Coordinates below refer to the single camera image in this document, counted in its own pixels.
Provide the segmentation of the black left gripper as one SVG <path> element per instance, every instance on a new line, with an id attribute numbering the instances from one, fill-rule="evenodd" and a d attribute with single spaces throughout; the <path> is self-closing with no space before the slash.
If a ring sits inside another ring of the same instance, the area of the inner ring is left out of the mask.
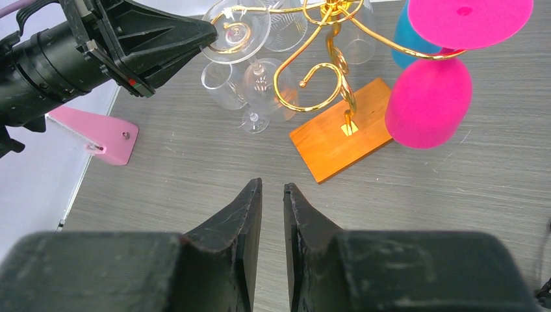
<path id="1" fill-rule="evenodd" d="M 202 19 L 135 1 L 61 1 L 86 60 L 139 98 L 149 98 L 218 34 Z M 143 69 L 136 74 L 130 69 Z"/>

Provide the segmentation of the clear wine glass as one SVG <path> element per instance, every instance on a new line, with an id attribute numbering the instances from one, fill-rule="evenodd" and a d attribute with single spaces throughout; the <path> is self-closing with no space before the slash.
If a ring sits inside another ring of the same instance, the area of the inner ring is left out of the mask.
<path id="1" fill-rule="evenodd" d="M 211 23 L 218 34 L 202 49 L 209 60 L 227 65 L 249 63 L 241 94 L 250 107 L 274 122 L 292 119 L 295 112 L 286 108 L 274 91 L 274 73 L 281 62 L 257 58 L 270 34 L 269 8 L 262 1 L 219 1 L 208 9 L 203 20 Z"/>
<path id="2" fill-rule="evenodd" d="M 245 109 L 239 127 L 249 134 L 259 134 L 270 120 L 253 111 L 245 98 L 243 75 L 232 64 L 210 62 L 201 73 L 201 83 L 219 106 L 229 111 Z"/>

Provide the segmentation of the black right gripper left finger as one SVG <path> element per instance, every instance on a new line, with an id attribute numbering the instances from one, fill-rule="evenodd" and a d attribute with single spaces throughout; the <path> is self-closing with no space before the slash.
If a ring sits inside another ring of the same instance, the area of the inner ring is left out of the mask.
<path id="1" fill-rule="evenodd" d="M 1 264 L 2 311 L 251 311 L 263 183 L 186 232 L 22 238 Z"/>

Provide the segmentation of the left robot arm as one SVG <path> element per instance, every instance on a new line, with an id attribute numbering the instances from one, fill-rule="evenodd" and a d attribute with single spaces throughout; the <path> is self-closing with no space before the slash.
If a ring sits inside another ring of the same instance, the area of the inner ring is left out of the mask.
<path id="1" fill-rule="evenodd" d="M 24 150 L 9 127 L 46 130 L 45 116 L 109 80 L 151 97 L 218 37 L 214 25 L 134 1 L 61 1 L 66 21 L 1 40 L 1 155 Z"/>

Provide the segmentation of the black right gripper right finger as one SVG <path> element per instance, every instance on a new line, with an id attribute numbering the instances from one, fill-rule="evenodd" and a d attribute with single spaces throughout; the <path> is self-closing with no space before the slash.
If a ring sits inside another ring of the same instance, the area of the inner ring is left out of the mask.
<path id="1" fill-rule="evenodd" d="M 342 229 L 293 183 L 283 210 L 291 311 L 540 310 L 490 234 Z"/>

